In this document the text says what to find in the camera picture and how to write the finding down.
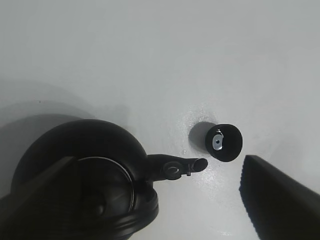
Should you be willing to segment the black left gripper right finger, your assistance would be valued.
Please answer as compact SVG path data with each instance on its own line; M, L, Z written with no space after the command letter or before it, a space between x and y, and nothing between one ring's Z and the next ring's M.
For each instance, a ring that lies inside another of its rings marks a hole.
M261 240L320 238L319 194L259 156L245 156L239 192Z

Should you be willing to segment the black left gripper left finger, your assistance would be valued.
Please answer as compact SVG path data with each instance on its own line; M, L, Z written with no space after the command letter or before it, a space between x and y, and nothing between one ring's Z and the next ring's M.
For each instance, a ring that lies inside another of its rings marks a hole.
M0 199L2 240L76 240L80 175L74 157L64 157Z

